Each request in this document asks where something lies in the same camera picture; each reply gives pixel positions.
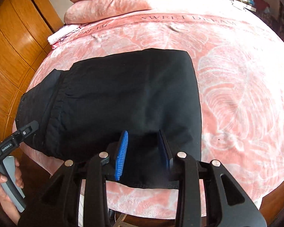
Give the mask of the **person's left hand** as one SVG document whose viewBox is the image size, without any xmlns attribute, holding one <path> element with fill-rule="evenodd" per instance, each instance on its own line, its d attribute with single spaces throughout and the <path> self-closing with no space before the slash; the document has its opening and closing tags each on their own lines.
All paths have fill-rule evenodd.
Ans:
<svg viewBox="0 0 284 227">
<path fill-rule="evenodd" d="M 16 179 L 16 185 L 20 188 L 24 188 L 24 182 L 22 180 L 22 172 L 20 171 L 20 163 L 15 158 L 15 179 Z M 7 214 L 9 219 L 13 221 L 14 224 L 18 225 L 18 221 L 20 219 L 20 214 L 16 208 L 16 206 L 13 204 L 9 196 L 6 194 L 4 189 L 2 188 L 1 184 L 7 182 L 7 177 L 0 173 L 0 204 L 2 206 L 2 209 Z"/>
</svg>

